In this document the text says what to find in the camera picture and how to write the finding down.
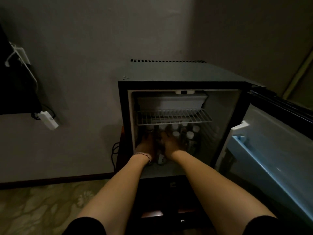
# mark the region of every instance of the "wooden trim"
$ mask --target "wooden trim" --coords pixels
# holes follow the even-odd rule
[[[111,179],[113,176],[114,176],[114,173],[111,172],[111,173],[58,177],[58,178],[39,179],[39,180],[4,182],[4,183],[0,183],[0,189],[14,189],[14,188],[23,188],[23,187],[33,187],[33,186],[45,186],[45,185],[51,185],[51,184],[71,183],[71,182],[88,181],[88,180],[103,180],[103,179]]]

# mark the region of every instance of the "fridge vent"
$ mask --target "fridge vent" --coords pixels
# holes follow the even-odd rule
[[[141,60],[141,59],[131,59],[131,62],[153,62],[153,63],[158,63],[158,62],[165,62],[165,63],[206,63],[206,61],[203,60],[175,60],[175,61],[160,61],[160,60]]]
[[[137,125],[211,122],[204,109],[142,110],[137,112]]]

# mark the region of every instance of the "forearm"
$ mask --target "forearm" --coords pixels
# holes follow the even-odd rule
[[[242,234],[253,218],[274,215],[247,191],[184,151],[172,155],[185,171],[219,234]]]
[[[78,217],[93,217],[99,220],[107,234],[123,234],[141,172],[148,161],[145,155],[133,155],[126,166],[106,183]]]

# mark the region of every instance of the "open fridge door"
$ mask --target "open fridge door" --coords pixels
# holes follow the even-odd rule
[[[313,231],[313,116],[274,95],[251,92],[215,169],[301,234]]]

